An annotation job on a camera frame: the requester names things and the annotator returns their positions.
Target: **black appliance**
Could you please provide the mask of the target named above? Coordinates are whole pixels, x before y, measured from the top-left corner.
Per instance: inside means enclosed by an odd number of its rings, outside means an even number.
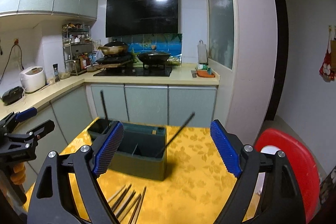
[[[178,0],[107,0],[106,37],[178,33]]]
[[[10,90],[7,90],[1,100],[4,102],[5,105],[10,105],[15,103],[16,101],[20,100],[23,95],[23,88],[21,86],[16,86]]]
[[[169,77],[172,67],[156,66],[156,67],[117,67],[106,68],[96,73],[94,76],[166,76]]]

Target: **orange tray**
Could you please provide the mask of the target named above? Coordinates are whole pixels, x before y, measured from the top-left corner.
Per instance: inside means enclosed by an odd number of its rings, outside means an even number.
[[[215,75],[213,73],[211,73],[211,75],[210,75],[210,74],[208,74],[208,72],[206,70],[197,70],[196,73],[199,77],[209,77],[209,78],[214,78],[215,77]]]

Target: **dark door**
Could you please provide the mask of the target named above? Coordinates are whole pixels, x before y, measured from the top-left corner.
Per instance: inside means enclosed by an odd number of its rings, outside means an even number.
[[[278,52],[274,73],[274,86],[265,120],[274,120],[284,87],[288,59],[288,16],[286,0],[275,0],[278,21]]]

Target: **hanging cloth bag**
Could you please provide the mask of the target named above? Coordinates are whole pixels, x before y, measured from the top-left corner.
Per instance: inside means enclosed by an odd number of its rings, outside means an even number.
[[[331,50],[330,49],[330,40],[331,40],[331,29],[329,29],[329,38],[328,38],[328,46],[327,52],[325,54],[322,67],[320,68],[320,75],[326,80],[333,81],[335,80],[335,73],[331,69]]]

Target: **chopstick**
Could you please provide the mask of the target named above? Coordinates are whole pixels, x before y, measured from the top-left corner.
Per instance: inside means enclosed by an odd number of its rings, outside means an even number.
[[[100,98],[101,98],[101,103],[102,103],[102,105],[103,105],[103,110],[104,110],[105,120],[108,120],[108,116],[107,116],[107,110],[106,110],[105,98],[104,98],[104,92],[103,92],[103,90],[100,91]]]
[[[122,222],[122,220],[126,217],[126,215],[129,213],[129,211],[133,208],[133,206],[140,200],[141,198],[141,194],[139,194],[136,199],[133,201],[133,203],[131,204],[131,206],[129,208],[127,208],[127,210],[123,213],[123,215],[120,217],[119,222]]]
[[[121,194],[121,196],[117,199],[117,201],[111,206],[112,212],[114,212],[117,207],[120,205],[120,203],[123,201],[124,197],[126,196],[127,192],[131,188],[132,184],[130,184]]]
[[[137,209],[138,209],[138,207],[139,207],[139,203],[140,203],[141,198],[142,198],[142,197],[140,197],[140,198],[138,199],[138,201],[137,201],[137,203],[136,203],[136,205],[135,205],[134,211],[133,211],[133,213],[132,213],[132,215],[131,215],[131,218],[130,218],[129,221],[128,221],[128,224],[131,224],[131,223],[132,223],[133,218],[134,218],[134,216],[135,216],[135,213],[137,212]]]
[[[184,122],[184,124],[181,125],[181,127],[178,129],[178,131],[175,133],[175,135],[169,140],[169,142],[164,146],[156,155],[154,158],[157,158],[163,151],[166,150],[166,148],[171,144],[171,142],[177,137],[177,135],[180,134],[180,132],[187,126],[187,124],[191,121],[191,119],[195,116],[195,112],[191,113],[189,118]]]
[[[113,198],[115,198],[115,197],[122,191],[122,189],[125,188],[125,186],[126,186],[126,184],[125,184],[123,187],[121,187],[118,191],[116,191],[116,192],[113,194],[113,196],[109,198],[109,200],[107,201],[107,203],[110,203],[111,200],[112,200]]]
[[[133,191],[128,197],[127,199],[124,201],[124,203],[122,203],[122,205],[120,206],[120,208],[115,212],[115,217],[118,218],[121,213],[125,210],[125,208],[127,207],[127,205],[130,203],[130,201],[132,200],[132,198],[134,197],[136,191]]]
[[[136,208],[136,212],[134,214],[134,218],[132,219],[132,224],[136,224],[136,222],[138,220],[138,217],[139,217],[139,214],[140,214],[140,210],[141,210],[141,206],[142,206],[142,202],[143,202],[143,199],[145,197],[146,188],[147,187],[145,186],[144,189],[143,189],[143,192],[142,192],[142,195],[141,195],[141,199],[138,202],[138,206]]]

